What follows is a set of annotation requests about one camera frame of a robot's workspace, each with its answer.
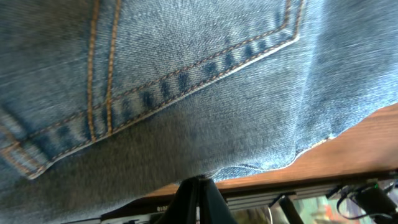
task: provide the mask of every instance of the seam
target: seam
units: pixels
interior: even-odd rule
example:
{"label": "seam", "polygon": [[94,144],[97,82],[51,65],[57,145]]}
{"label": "seam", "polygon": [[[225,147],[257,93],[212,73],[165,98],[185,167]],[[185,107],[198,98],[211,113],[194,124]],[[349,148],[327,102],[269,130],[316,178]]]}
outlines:
{"label": "seam", "polygon": [[[289,43],[291,41],[294,41],[297,38],[297,36],[298,36],[299,25],[300,25],[300,20],[301,20],[301,13],[302,13],[302,9],[303,9],[303,2],[304,2],[304,0],[300,0],[300,5],[299,5],[299,9],[298,9],[297,17],[296,17],[296,22],[295,22],[295,28],[294,28],[295,32],[294,32],[294,34],[293,34],[293,36],[291,38],[289,38],[289,39],[287,39],[285,41],[279,42],[278,44],[275,44],[274,46],[272,46],[272,47],[270,47],[268,49],[265,49],[264,51],[262,51],[262,52],[260,52],[260,53],[258,53],[256,55],[253,55],[250,58],[247,58],[245,61],[240,62],[237,65],[234,65],[231,68],[229,68],[229,69],[227,69],[227,70],[225,70],[225,71],[223,71],[223,72],[221,72],[221,73],[219,73],[217,75],[214,75],[211,78],[209,78],[209,79],[207,79],[205,81],[202,81],[202,82],[200,82],[197,85],[191,86],[189,89],[187,89],[187,90],[185,90],[185,91],[173,96],[171,99],[169,99],[167,101],[164,101],[163,103],[161,103],[160,105],[156,106],[155,108],[152,108],[151,110],[145,111],[145,112],[137,115],[133,119],[130,119],[130,120],[126,121],[125,123],[119,125],[117,128],[114,129],[114,132],[120,131],[120,130],[122,130],[122,129],[124,129],[124,128],[126,128],[126,127],[128,127],[128,126],[130,126],[130,125],[132,125],[132,124],[134,124],[134,123],[136,123],[138,121],[140,121],[141,119],[145,118],[145,115],[151,114],[151,113],[163,108],[167,104],[172,103],[173,101],[177,101],[177,100],[181,99],[181,97],[183,97],[183,96],[185,96],[185,95],[187,95],[187,94],[199,89],[199,87],[208,85],[209,83],[211,83],[211,82],[213,82],[213,81],[225,76],[229,72],[231,72],[231,71],[233,71],[233,70],[235,70],[235,69],[237,69],[239,67],[242,67],[244,64],[257,59],[261,55],[267,54],[267,53],[269,53],[269,52],[271,52],[271,51],[273,51],[275,49],[278,49],[279,47],[283,46],[284,44],[287,44],[287,43]],[[103,134],[103,135],[101,135],[99,137],[99,139],[103,139],[106,136],[107,136],[107,134]],[[51,158],[51,161],[48,161],[45,165],[40,167],[39,170],[36,173],[31,173],[31,175],[37,175],[46,166],[48,166],[51,163],[56,162],[57,160],[61,159],[63,156],[66,156],[67,154],[70,154],[70,153],[73,153],[75,151],[78,151],[78,150],[80,150],[81,147],[85,147],[85,146],[87,146],[89,144],[93,144],[93,143],[94,143],[93,141],[86,141],[86,142],[83,142],[83,143],[81,143],[81,144],[79,144],[79,145],[77,145],[75,147],[67,149],[64,152],[61,152],[60,154],[58,154],[58,155],[54,156],[53,158]]]}
{"label": "seam", "polygon": [[94,0],[93,18],[91,20],[91,30],[90,30],[90,46],[88,51],[88,78],[87,78],[87,120],[88,120],[88,127],[90,129],[91,140],[93,141],[96,141],[94,118],[93,118],[93,60],[94,60],[96,23],[98,20],[99,8],[100,8],[100,0]]}
{"label": "seam", "polygon": [[116,31],[118,29],[119,13],[120,13],[121,0],[116,0],[116,8],[114,12],[114,20],[112,27],[112,40],[111,50],[109,53],[109,65],[108,65],[108,87],[106,90],[106,120],[108,122],[108,134],[112,134],[112,75],[113,75],[113,61],[114,61],[114,49],[116,44]]}
{"label": "seam", "polygon": [[[262,37],[266,37],[266,36],[268,36],[268,35],[274,34],[274,33],[278,32],[278,31],[280,31],[280,30],[286,28],[286,25],[287,25],[287,23],[289,22],[289,16],[290,16],[290,13],[289,13],[289,12],[290,12],[290,0],[286,0],[285,5],[286,5],[286,6],[285,6],[284,22],[283,22],[283,24],[282,24],[281,26],[279,26],[278,28],[276,28],[276,29],[274,29],[274,30],[271,30],[271,31],[268,31],[268,32],[265,32],[265,33],[263,33],[263,34],[261,34],[261,35],[255,36],[255,37],[253,37],[253,38],[244,40],[244,41],[242,41],[242,42],[240,42],[240,43],[238,43],[238,44],[235,44],[235,45],[233,45],[233,46],[231,46],[231,47],[228,47],[228,48],[226,48],[226,49],[224,49],[224,50],[222,50],[222,51],[220,51],[220,52],[217,52],[217,53],[213,54],[212,56],[209,56],[209,57],[207,57],[207,58],[205,58],[205,59],[202,59],[202,60],[200,60],[200,61],[197,61],[196,63],[193,63],[193,64],[191,64],[191,65],[189,65],[189,66],[186,66],[186,67],[184,67],[184,68],[181,68],[181,69],[179,69],[179,70],[176,70],[176,71],[174,71],[174,72],[172,72],[172,73],[170,73],[170,74],[168,74],[168,75],[166,75],[166,76],[164,76],[164,77],[162,77],[162,78],[159,78],[159,79],[157,79],[157,80],[154,80],[154,81],[145,83],[145,84],[143,84],[143,85],[141,85],[141,86],[139,86],[139,87],[137,87],[137,88],[133,88],[133,89],[131,89],[131,90],[125,91],[124,93],[121,93],[121,94],[119,94],[118,96],[115,96],[114,98],[111,98],[111,99],[110,99],[110,103],[112,103],[113,101],[119,100],[119,99],[121,99],[121,98],[124,97],[124,96],[130,95],[131,93],[135,93],[136,91],[139,91],[139,90],[142,90],[142,89],[144,89],[144,88],[150,87],[150,86],[152,86],[153,84],[156,84],[156,83],[158,83],[158,82],[160,82],[160,81],[162,81],[162,80],[165,80],[165,79],[167,79],[167,78],[170,78],[170,77],[172,77],[172,76],[174,76],[174,75],[177,75],[177,74],[179,74],[179,73],[181,73],[181,72],[187,71],[187,70],[189,70],[189,69],[191,69],[191,68],[195,68],[195,67],[201,65],[202,63],[208,61],[208,60],[214,59],[214,58],[216,58],[217,56],[220,56],[220,55],[223,55],[223,54],[225,54],[225,53],[228,53],[228,52],[230,52],[230,51],[232,51],[232,50],[234,50],[234,49],[236,49],[236,48],[238,48],[238,47],[240,47],[240,46],[242,46],[242,45],[244,45],[244,44],[247,44],[247,43],[250,43],[250,42],[252,42],[252,41],[254,41],[254,40],[260,39],[260,38],[262,38]],[[104,105],[106,105],[106,102],[105,102],[105,103],[97,104],[97,105],[95,105],[95,106],[92,107],[92,110],[100,109],[100,108],[101,108],[102,106],[104,106]],[[35,136],[37,136],[37,135],[39,135],[39,134],[42,134],[42,133],[47,132],[48,130],[51,130],[52,128],[56,128],[56,127],[59,127],[59,126],[61,126],[61,125],[63,125],[63,124],[66,124],[66,123],[68,123],[68,122],[70,122],[70,121],[73,121],[74,119],[77,119],[77,118],[79,118],[79,117],[84,116],[85,113],[86,113],[85,110],[79,111],[79,112],[77,112],[76,114],[70,116],[69,118],[66,118],[66,119],[64,119],[64,120],[62,120],[62,121],[59,121],[59,122],[57,122],[57,123],[55,123],[55,124],[52,124],[52,125],[50,125],[50,126],[47,126],[46,128],[43,128],[43,129],[41,129],[41,130],[39,130],[39,131],[36,131],[36,132],[34,132],[34,133],[28,135],[28,137],[27,137],[26,139],[33,138],[33,137],[35,137]]]}
{"label": "seam", "polygon": [[14,158],[12,158],[9,153],[14,149],[17,153],[19,153],[24,160],[31,163],[36,169],[38,169],[41,165],[35,161],[28,153],[26,153],[23,148],[21,148],[21,144],[17,139],[12,135],[12,133],[3,125],[0,124],[0,130],[6,135],[6,137],[12,141],[12,145],[2,149],[1,154],[7,159],[11,164],[15,165],[18,169],[22,170],[25,173],[29,173],[29,168],[17,162]]}

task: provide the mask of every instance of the light blue denim fabric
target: light blue denim fabric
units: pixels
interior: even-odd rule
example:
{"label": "light blue denim fabric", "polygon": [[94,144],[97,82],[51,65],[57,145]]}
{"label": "light blue denim fabric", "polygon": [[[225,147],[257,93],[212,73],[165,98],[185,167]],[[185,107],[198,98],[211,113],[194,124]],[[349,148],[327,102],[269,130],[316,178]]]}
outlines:
{"label": "light blue denim fabric", "polygon": [[395,1],[0,5],[0,223],[281,169],[398,99]]}

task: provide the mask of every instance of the orange stitching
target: orange stitching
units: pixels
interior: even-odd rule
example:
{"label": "orange stitching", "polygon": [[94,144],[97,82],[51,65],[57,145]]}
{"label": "orange stitching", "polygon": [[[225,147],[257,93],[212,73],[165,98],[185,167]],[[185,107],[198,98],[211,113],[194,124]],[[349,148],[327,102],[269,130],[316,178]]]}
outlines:
{"label": "orange stitching", "polygon": [[87,120],[88,120],[88,127],[90,129],[91,139],[93,141],[96,141],[94,118],[93,118],[93,59],[94,59],[94,47],[95,47],[96,23],[98,20],[99,8],[100,8],[100,0],[94,0],[93,19],[91,20],[91,31],[90,31],[90,46],[88,51],[88,79],[87,79]]}
{"label": "orange stitching", "polygon": [[108,65],[108,88],[106,90],[106,120],[108,122],[108,134],[112,134],[112,74],[113,74],[113,60],[114,60],[114,48],[116,44],[116,31],[118,29],[119,13],[120,13],[121,0],[117,0],[116,8],[114,12],[114,20],[112,27],[112,40],[111,50],[109,53],[109,65]]}
{"label": "orange stitching", "polygon": [[[283,23],[280,27],[276,28],[275,30],[271,30],[271,31],[266,32],[266,33],[264,33],[264,34],[261,34],[261,35],[258,35],[258,36],[256,36],[256,37],[253,37],[253,38],[250,38],[250,39],[248,39],[248,40],[245,40],[245,41],[243,41],[243,42],[246,44],[246,43],[248,43],[248,42],[252,42],[252,41],[254,41],[254,40],[257,40],[257,39],[260,39],[260,38],[262,38],[262,37],[271,35],[271,34],[273,34],[273,33],[275,33],[275,32],[278,32],[278,31],[284,29],[284,28],[286,27],[286,25],[287,25],[287,22],[289,21],[289,11],[290,11],[290,0],[286,0],[284,23]],[[112,99],[111,99],[111,102],[112,102],[112,101],[115,101],[115,100],[119,100],[119,99],[122,98],[123,96],[129,95],[129,94],[134,93],[134,92],[136,92],[136,91],[138,91],[138,90],[142,90],[142,89],[144,89],[144,88],[147,88],[147,87],[149,87],[149,86],[151,86],[151,85],[153,85],[153,84],[156,84],[157,82],[159,82],[159,81],[161,81],[161,80],[165,80],[165,79],[167,79],[167,78],[170,78],[170,77],[172,77],[173,75],[176,75],[176,74],[178,74],[178,73],[180,73],[180,72],[183,72],[183,71],[189,70],[189,69],[191,69],[191,68],[197,67],[197,66],[199,66],[200,64],[206,62],[207,60],[211,60],[211,59],[213,59],[213,58],[215,58],[215,57],[217,57],[217,56],[219,56],[219,55],[225,54],[225,53],[227,53],[227,52],[229,52],[229,51],[231,51],[231,50],[234,50],[234,49],[236,49],[236,48],[242,46],[242,45],[243,45],[243,42],[241,42],[241,43],[239,43],[239,44],[236,44],[236,45],[234,45],[234,46],[232,46],[232,47],[228,47],[227,49],[224,49],[224,50],[222,50],[222,51],[220,51],[220,52],[218,52],[218,53],[215,53],[214,55],[212,55],[212,56],[210,56],[210,57],[208,57],[208,58],[205,58],[205,59],[200,60],[200,61],[198,61],[198,62],[196,62],[196,63],[193,63],[193,64],[191,64],[191,65],[189,65],[189,66],[187,66],[187,67],[185,67],[185,68],[182,68],[182,69],[177,70],[177,71],[175,71],[175,72],[173,72],[173,73],[170,73],[170,74],[168,74],[168,75],[166,75],[166,76],[164,76],[164,77],[162,77],[162,78],[160,78],[160,79],[158,79],[158,80],[151,81],[151,82],[149,82],[149,83],[143,84],[143,85],[140,86],[140,87],[134,88],[134,89],[132,89],[132,90],[128,90],[128,91],[126,91],[126,92],[124,92],[124,93],[121,93],[120,95],[115,96],[114,98],[112,98]],[[95,105],[95,106],[93,107],[93,110],[100,109],[100,108],[101,108],[102,106],[104,106],[105,104],[106,104],[106,103],[100,103],[100,104],[98,104],[98,105]],[[30,135],[27,137],[27,139],[28,139],[28,138],[33,138],[33,137],[35,137],[35,136],[37,136],[37,135],[39,135],[39,134],[42,134],[42,133],[44,133],[44,132],[47,132],[48,130],[50,130],[50,129],[52,129],[52,128],[56,128],[56,127],[58,127],[58,126],[61,126],[61,125],[63,125],[63,124],[66,124],[66,123],[68,123],[68,122],[70,122],[70,121],[73,121],[74,119],[77,119],[77,118],[79,118],[79,117],[82,117],[82,116],[85,114],[85,112],[86,112],[86,111],[78,112],[78,114],[74,114],[73,116],[71,116],[71,117],[69,117],[69,118],[67,118],[67,119],[64,119],[63,121],[57,122],[57,123],[55,123],[55,124],[52,124],[52,125],[50,125],[50,126],[44,128],[44,129],[41,129],[40,131],[36,131],[36,132],[30,134]]]}
{"label": "orange stitching", "polygon": [[[302,13],[302,9],[303,9],[303,2],[304,2],[304,0],[300,0],[300,7],[299,7],[298,15],[297,15],[297,18],[296,18],[295,26],[298,26],[298,25],[300,24],[301,13]],[[296,33],[296,34],[293,34],[292,38],[287,39],[287,40],[285,40],[285,41],[282,41],[282,42],[280,42],[279,44],[276,44],[276,45],[274,45],[274,46],[272,46],[272,47],[270,47],[270,48],[268,48],[268,49],[265,49],[264,51],[262,51],[262,52],[258,53],[257,55],[251,57],[251,58],[248,60],[248,62],[254,60],[255,58],[260,57],[260,56],[263,55],[263,54],[266,54],[266,53],[270,52],[271,50],[274,50],[274,49],[276,49],[276,48],[278,48],[278,47],[280,47],[280,46],[282,46],[282,45],[284,45],[284,44],[286,44],[286,43],[288,43],[288,42],[294,40],[296,37],[297,37],[297,33]],[[244,63],[240,62],[240,63],[238,63],[237,65],[234,65],[234,66],[232,66],[231,68],[225,70],[224,72],[221,72],[221,73],[219,73],[219,74],[217,74],[217,75],[215,75],[215,76],[213,76],[213,77],[211,77],[211,78],[209,78],[209,79],[207,79],[207,80],[205,80],[205,81],[202,81],[202,82],[200,82],[199,84],[196,84],[196,85],[191,86],[191,87],[190,87],[189,89],[187,89],[186,91],[181,92],[181,93],[179,93],[179,94],[173,96],[171,99],[168,99],[168,100],[164,101],[163,103],[161,103],[160,105],[156,106],[155,108],[152,108],[151,110],[145,111],[145,112],[143,112],[143,113],[137,115],[135,118],[126,121],[125,123],[123,123],[123,124],[121,124],[119,127],[117,127],[117,128],[114,130],[114,132],[120,131],[120,130],[122,130],[122,129],[128,127],[129,125],[134,124],[136,121],[139,121],[139,120],[140,120],[142,117],[144,117],[145,115],[148,115],[148,114],[150,114],[150,113],[155,112],[156,110],[161,109],[163,106],[165,106],[165,105],[171,103],[172,101],[175,101],[175,100],[179,99],[180,97],[183,97],[183,96],[185,96],[186,94],[188,94],[188,93],[190,93],[190,92],[196,90],[197,88],[202,87],[203,85],[206,85],[206,84],[212,82],[212,81],[213,81],[214,79],[216,79],[216,78],[221,78],[223,75],[227,74],[228,72],[230,72],[230,71],[232,71],[232,70],[234,70],[234,69],[236,69],[236,68],[238,68],[238,67],[240,67],[240,66],[242,66],[242,65],[244,65]],[[102,138],[104,138],[104,137],[106,137],[106,136],[107,136],[106,134],[103,134],[102,136],[99,137],[99,139],[102,139]],[[79,144],[79,145],[77,145],[77,146],[75,146],[75,147],[73,147],[73,148],[71,148],[71,149],[66,150],[65,152],[61,152],[60,154],[54,156],[54,157],[52,158],[51,162],[55,162],[58,158],[62,157],[63,155],[68,154],[68,153],[74,151],[75,149],[78,149],[79,147],[83,147],[83,146],[85,146],[85,145],[87,145],[87,144],[89,144],[89,143],[92,143],[92,141],[83,142],[83,143],[81,143],[81,144]]]}
{"label": "orange stitching", "polygon": [[19,164],[15,159],[13,159],[11,156],[9,156],[9,152],[11,149],[15,149],[17,153],[19,153],[23,159],[25,159],[27,162],[30,162],[36,169],[40,166],[38,162],[36,162],[28,153],[21,148],[21,144],[17,141],[17,139],[12,135],[10,131],[3,125],[0,125],[0,130],[6,135],[6,137],[12,141],[12,145],[9,147],[6,147],[3,151],[2,154],[3,156],[11,163],[14,164],[16,167],[18,167],[20,170],[24,171],[25,173],[29,172],[27,169],[22,165]]}
{"label": "orange stitching", "polygon": [[12,146],[9,146],[7,148],[4,148],[1,151],[1,154],[3,155],[3,157],[5,159],[7,159],[7,161],[9,161],[11,164],[13,164],[14,166],[16,166],[19,170],[23,171],[25,174],[30,174],[30,171],[28,169],[26,169],[22,164],[19,164],[14,158],[12,158],[9,153],[11,151],[11,149],[13,147],[17,146],[17,144],[13,144]]}

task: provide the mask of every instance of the wooden surface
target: wooden surface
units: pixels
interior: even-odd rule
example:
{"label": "wooden surface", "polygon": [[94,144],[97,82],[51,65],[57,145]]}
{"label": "wooden surface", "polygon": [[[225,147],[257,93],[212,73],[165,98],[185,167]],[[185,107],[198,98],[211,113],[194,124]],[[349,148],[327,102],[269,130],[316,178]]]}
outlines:
{"label": "wooden surface", "polygon": [[[398,104],[380,109],[335,139],[313,148],[291,166],[263,174],[225,180],[219,189],[398,168]],[[174,194],[168,185],[150,196]]]}

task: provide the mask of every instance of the blue denim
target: blue denim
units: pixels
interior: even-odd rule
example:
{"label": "blue denim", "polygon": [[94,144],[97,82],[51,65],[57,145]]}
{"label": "blue denim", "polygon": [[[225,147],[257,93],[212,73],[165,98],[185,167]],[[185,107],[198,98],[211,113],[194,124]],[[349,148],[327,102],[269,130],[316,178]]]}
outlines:
{"label": "blue denim", "polygon": [[0,223],[281,169],[398,99],[394,1],[0,2]]}

